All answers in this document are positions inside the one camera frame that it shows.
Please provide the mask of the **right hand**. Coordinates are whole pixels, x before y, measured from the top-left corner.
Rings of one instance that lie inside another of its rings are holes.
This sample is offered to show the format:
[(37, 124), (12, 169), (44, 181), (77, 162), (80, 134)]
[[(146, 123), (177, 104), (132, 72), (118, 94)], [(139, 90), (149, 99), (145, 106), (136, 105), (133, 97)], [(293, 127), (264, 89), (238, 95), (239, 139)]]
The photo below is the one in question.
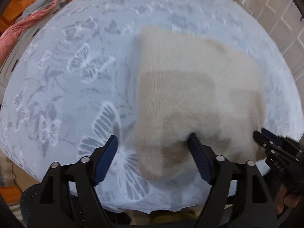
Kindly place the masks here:
[(281, 185), (280, 190), (278, 191), (278, 194), (274, 200), (277, 214), (280, 215), (283, 212), (285, 206), (295, 208), (300, 199), (301, 196), (287, 194), (287, 188), (284, 185)]

